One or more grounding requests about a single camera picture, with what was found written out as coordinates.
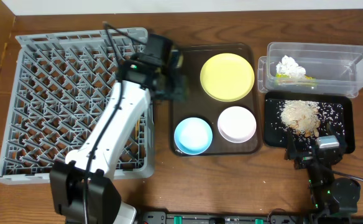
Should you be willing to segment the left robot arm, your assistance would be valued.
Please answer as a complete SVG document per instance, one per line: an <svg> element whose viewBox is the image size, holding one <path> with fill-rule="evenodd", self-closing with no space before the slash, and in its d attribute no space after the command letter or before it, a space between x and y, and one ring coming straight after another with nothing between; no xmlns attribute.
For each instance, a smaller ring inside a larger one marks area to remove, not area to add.
<svg viewBox="0 0 363 224"><path fill-rule="evenodd" d="M186 78L179 72L183 56L176 44L150 34L144 45L119 65L111 99L88 139L49 173L55 212L72 222L136 222L137 209L122 201L113 184L118 160L152 98L186 95Z"/></svg>

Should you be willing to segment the white bowl with food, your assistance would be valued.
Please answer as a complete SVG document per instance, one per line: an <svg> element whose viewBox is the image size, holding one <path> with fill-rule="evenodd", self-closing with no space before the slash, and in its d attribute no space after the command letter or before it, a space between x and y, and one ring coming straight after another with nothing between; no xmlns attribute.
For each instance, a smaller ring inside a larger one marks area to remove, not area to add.
<svg viewBox="0 0 363 224"><path fill-rule="evenodd" d="M248 109L232 106L225 109L218 118L218 131L221 136L232 143L250 140L257 127L255 116Z"/></svg>

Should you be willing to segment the rice food scraps pile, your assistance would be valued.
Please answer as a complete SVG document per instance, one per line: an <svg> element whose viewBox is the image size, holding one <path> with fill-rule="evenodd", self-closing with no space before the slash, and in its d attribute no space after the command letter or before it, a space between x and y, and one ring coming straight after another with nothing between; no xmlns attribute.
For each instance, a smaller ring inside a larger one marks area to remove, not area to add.
<svg viewBox="0 0 363 224"><path fill-rule="evenodd" d="M312 101L286 101L281 113L282 122L291 130L296 146L306 149L319 136L318 107Z"/></svg>

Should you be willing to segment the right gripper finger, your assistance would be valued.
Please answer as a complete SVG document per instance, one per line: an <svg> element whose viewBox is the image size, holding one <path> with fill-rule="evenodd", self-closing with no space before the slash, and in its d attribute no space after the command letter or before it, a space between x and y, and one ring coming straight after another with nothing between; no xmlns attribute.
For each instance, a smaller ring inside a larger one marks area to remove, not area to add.
<svg viewBox="0 0 363 224"><path fill-rule="evenodd" d="M335 131L331 123L326 124L326 131L329 135L335 136L339 143L343 143L343 138Z"/></svg>
<svg viewBox="0 0 363 224"><path fill-rule="evenodd" d="M296 146L291 130L287 129L287 147L285 150L285 160L294 160L296 158Z"/></svg>

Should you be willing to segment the white napkin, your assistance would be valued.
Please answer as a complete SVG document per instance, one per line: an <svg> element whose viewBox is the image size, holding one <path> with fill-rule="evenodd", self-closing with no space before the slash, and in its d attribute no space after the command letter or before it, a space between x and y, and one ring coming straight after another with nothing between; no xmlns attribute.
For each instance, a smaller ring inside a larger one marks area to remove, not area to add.
<svg viewBox="0 0 363 224"><path fill-rule="evenodd" d="M306 75L306 70L296 63L295 59L285 55L276 65L276 73L283 73L294 77Z"/></svg>

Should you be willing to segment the wooden chopstick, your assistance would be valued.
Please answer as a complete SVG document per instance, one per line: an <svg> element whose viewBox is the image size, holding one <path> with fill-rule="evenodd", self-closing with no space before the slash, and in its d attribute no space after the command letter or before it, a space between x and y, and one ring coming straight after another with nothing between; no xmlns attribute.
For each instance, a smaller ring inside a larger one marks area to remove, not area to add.
<svg viewBox="0 0 363 224"><path fill-rule="evenodd" d="M139 137L139 129L140 129L140 118L138 118L135 126L135 140Z"/></svg>

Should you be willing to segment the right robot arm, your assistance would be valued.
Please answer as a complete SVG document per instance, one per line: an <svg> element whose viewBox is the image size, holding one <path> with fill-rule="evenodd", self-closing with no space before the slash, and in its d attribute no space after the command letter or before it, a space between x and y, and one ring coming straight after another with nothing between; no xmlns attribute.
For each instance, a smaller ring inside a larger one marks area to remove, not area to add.
<svg viewBox="0 0 363 224"><path fill-rule="evenodd" d="M291 129L287 129L285 159L294 161L294 168L305 169L309 177L311 200L316 210L308 215L311 223L347 222L357 212L361 186L352 177L336 178L332 166L342 160L347 143L330 124L327 135L318 137L316 144L307 150L297 148Z"/></svg>

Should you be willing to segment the green orange snack wrapper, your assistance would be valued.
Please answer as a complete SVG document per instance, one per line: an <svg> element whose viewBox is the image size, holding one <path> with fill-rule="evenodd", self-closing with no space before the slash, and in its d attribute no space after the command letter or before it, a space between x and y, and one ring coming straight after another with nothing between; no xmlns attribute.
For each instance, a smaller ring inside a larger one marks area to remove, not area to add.
<svg viewBox="0 0 363 224"><path fill-rule="evenodd" d="M277 73L275 76L275 83L278 85L310 85L315 78L306 75L294 77L291 75Z"/></svg>

